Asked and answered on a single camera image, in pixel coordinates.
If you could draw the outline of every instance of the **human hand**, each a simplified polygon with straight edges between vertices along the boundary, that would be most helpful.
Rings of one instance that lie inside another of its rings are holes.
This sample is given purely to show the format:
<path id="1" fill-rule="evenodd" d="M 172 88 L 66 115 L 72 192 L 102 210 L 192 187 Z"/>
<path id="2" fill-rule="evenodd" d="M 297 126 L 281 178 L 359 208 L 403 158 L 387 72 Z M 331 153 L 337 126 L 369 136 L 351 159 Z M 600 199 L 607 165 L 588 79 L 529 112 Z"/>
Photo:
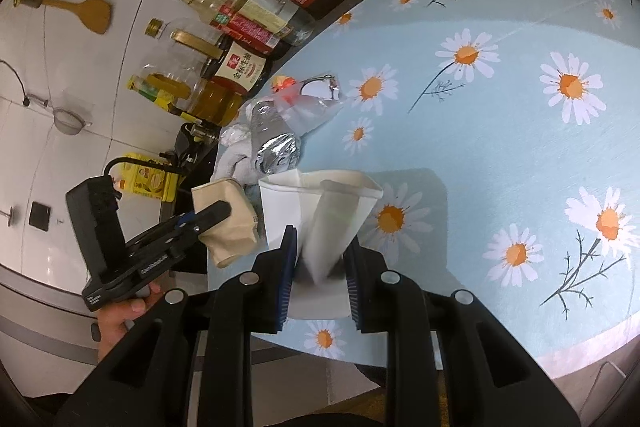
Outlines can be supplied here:
<path id="1" fill-rule="evenodd" d="M 132 321 L 142 317 L 162 297 L 160 285 L 153 281 L 149 283 L 149 296 L 145 299 L 131 299 L 123 302 L 113 302 L 100 308 L 97 312 L 98 327 L 100 328 L 100 344 L 98 344 L 98 362 L 119 343 L 127 333 L 125 321 Z"/>

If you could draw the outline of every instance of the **red logo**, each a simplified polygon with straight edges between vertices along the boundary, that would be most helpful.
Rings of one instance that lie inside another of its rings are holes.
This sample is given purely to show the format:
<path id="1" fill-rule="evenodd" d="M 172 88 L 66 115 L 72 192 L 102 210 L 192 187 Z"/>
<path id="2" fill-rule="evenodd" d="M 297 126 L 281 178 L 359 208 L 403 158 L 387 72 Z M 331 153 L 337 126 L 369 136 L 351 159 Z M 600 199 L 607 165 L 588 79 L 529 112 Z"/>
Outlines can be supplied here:
<path id="1" fill-rule="evenodd" d="M 239 55 L 231 55 L 231 57 L 229 57 L 229 61 L 226 63 L 227 66 L 229 68 L 231 68 L 232 70 L 235 70 L 236 66 L 240 63 L 240 57 Z"/>

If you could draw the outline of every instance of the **blue tablecloth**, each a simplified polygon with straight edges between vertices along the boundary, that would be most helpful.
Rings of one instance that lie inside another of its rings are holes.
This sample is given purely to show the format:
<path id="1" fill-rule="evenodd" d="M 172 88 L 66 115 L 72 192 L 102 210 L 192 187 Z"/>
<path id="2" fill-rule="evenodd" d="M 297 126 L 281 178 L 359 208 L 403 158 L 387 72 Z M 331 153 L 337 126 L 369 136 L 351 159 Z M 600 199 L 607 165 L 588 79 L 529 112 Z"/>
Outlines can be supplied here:
<path id="1" fill-rule="evenodd" d="M 280 71 L 349 97 L 300 169 L 375 179 L 361 242 L 424 289 L 471 290 L 559 376 L 638 333 L 639 47 L 640 0 L 366 0 Z M 269 340 L 385 363 L 351 318 Z"/>

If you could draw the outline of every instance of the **tiled floor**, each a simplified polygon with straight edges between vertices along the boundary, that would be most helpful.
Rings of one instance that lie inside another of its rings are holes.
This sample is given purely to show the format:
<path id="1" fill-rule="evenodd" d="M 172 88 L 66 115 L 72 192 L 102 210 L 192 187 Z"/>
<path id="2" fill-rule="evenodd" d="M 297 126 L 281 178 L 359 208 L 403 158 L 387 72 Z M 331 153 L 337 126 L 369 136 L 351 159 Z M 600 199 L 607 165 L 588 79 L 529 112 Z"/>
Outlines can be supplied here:
<path id="1" fill-rule="evenodd" d="M 131 150 L 157 155 L 171 148 L 182 124 L 126 84 L 155 43 L 144 35 L 149 19 L 170 21 L 193 13 L 175 0 L 108 1 L 113 21 L 103 36 L 63 10 L 0 3 L 0 58 L 18 71 L 28 92 L 92 122 L 89 131 L 63 136 L 46 111 L 22 107 L 17 81 L 0 64 L 0 210 L 13 206 L 18 216 L 10 229 L 0 222 L 0 264 L 72 292 L 86 283 L 86 270 L 64 194 L 101 174 L 107 158 Z M 52 207 L 49 232 L 26 224 L 32 201 Z M 120 207 L 127 237 L 158 220 L 157 201 L 130 196 Z"/>

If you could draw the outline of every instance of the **gold bottle cap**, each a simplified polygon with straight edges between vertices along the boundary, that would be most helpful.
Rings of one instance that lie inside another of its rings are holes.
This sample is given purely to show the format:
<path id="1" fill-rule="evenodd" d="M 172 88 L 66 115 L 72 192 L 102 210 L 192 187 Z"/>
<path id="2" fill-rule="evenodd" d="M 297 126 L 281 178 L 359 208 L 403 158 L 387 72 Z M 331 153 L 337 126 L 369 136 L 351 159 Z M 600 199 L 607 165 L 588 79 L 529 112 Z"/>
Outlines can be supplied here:
<path id="1" fill-rule="evenodd" d="M 149 24 L 146 25 L 145 35 L 156 38 L 162 26 L 164 26 L 164 21 L 161 21 L 160 19 L 151 19 Z"/>

